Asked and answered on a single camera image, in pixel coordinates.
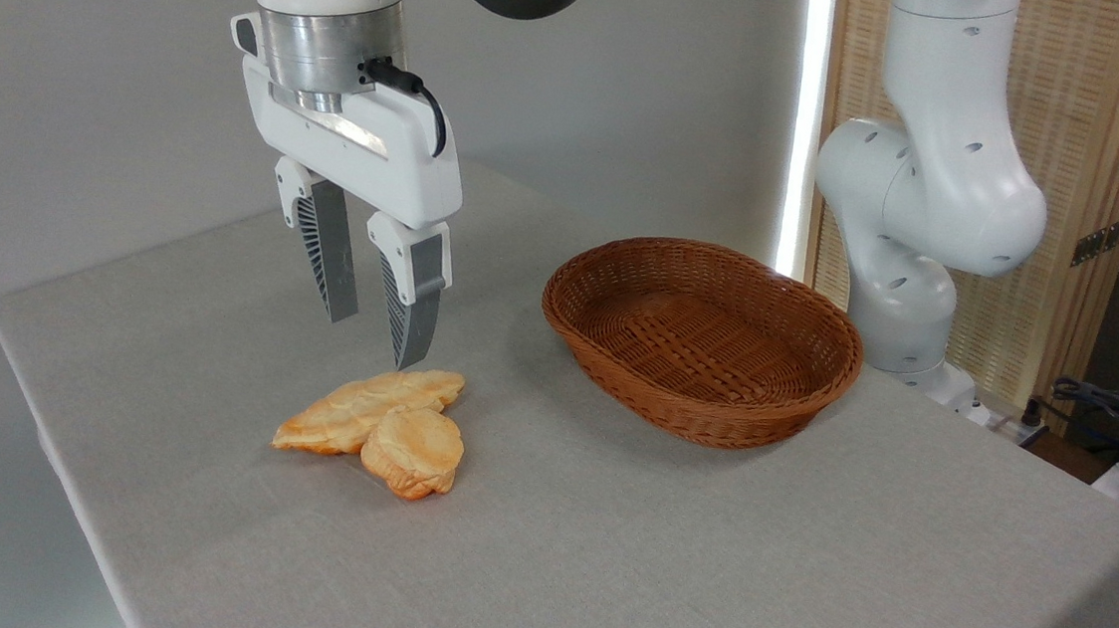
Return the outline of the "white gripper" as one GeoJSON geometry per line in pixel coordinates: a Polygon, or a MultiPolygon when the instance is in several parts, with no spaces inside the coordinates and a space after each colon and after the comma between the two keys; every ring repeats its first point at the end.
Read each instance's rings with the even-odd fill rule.
{"type": "Polygon", "coordinates": [[[432,153],[439,143],[433,109],[379,83],[335,96],[335,112],[316,111],[275,83],[258,17],[235,16],[233,38],[244,53],[258,134],[284,154],[274,169],[284,222],[301,234],[336,324],[358,312],[345,191],[380,210],[366,227],[380,256],[395,368],[408,369],[425,358],[441,293],[452,285],[450,229],[440,221],[463,203],[454,137],[446,132],[445,149],[432,153]]]}

